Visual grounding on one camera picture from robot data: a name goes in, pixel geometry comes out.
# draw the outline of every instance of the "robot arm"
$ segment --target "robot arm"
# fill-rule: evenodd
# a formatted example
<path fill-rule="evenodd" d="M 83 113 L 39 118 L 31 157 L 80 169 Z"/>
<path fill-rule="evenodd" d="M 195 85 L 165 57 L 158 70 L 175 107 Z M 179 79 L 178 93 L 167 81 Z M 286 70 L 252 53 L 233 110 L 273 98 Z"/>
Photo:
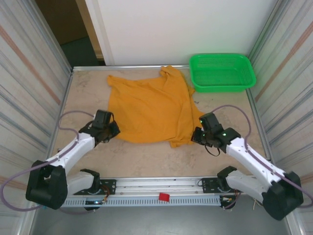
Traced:
<path fill-rule="evenodd" d="M 94 120 L 79 130 L 78 140 L 74 139 L 55 156 L 47 159 L 47 162 L 57 159 L 56 161 L 30 172 L 26 199 L 56 210 L 61 207 L 68 194 L 83 189 L 91 193 L 97 192 L 100 188 L 99 173 L 83 169 L 70 177 L 67 174 L 86 153 L 120 133 L 116 122 L 113 120 L 110 123 L 112 116 L 110 112 L 98 110 Z M 42 163 L 36 161 L 33 166 Z"/>
<path fill-rule="evenodd" d="M 285 176 L 301 186 L 294 172 L 286 173 L 274 166 L 248 145 L 248 150 L 263 164 L 252 157 L 245 148 L 245 140 L 232 128 L 223 129 L 213 113 L 200 117 L 202 129 L 196 127 L 192 141 L 215 147 L 237 159 L 253 175 L 247 176 L 229 166 L 218 173 L 218 184 L 223 191 L 238 189 L 257 199 L 275 219 L 281 220 L 303 203 L 302 192 L 286 183 L 273 172 Z"/>

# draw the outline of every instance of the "cloth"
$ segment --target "cloth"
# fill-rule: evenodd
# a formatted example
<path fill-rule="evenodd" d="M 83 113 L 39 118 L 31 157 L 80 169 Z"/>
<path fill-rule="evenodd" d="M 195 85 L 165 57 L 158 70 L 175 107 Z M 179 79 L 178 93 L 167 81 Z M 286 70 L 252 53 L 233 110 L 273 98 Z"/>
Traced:
<path fill-rule="evenodd" d="M 195 90 L 172 66 L 162 67 L 160 74 L 136 81 L 108 76 L 112 86 L 108 110 L 121 131 L 117 138 L 133 143 L 169 141 L 172 147 L 192 143 L 203 114 L 192 99 Z"/>

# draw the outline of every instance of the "plastic basket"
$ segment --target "plastic basket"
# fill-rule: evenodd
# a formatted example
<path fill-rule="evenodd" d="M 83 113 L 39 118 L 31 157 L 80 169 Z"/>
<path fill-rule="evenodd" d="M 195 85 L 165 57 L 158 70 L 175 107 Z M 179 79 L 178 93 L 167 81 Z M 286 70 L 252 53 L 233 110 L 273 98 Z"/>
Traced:
<path fill-rule="evenodd" d="M 197 92 L 242 92 L 256 83 L 247 57 L 240 54 L 199 54 L 189 61 Z"/>

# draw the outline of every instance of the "white wall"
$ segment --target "white wall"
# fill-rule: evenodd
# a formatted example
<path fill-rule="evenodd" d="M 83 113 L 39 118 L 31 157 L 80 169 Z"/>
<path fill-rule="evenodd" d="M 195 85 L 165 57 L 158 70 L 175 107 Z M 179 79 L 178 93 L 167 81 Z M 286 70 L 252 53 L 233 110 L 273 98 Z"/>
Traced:
<path fill-rule="evenodd" d="M 248 55 L 276 0 L 86 0 L 107 65 Z"/>

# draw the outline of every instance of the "red clip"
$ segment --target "red clip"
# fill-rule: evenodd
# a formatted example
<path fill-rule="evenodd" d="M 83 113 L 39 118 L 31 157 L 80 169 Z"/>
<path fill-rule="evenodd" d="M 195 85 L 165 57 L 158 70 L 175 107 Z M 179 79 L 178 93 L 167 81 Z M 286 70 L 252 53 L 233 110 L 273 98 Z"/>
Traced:
<path fill-rule="evenodd" d="M 160 192 L 160 195 L 158 196 L 158 199 L 160 201 L 170 202 L 170 195 L 166 193 Z"/>

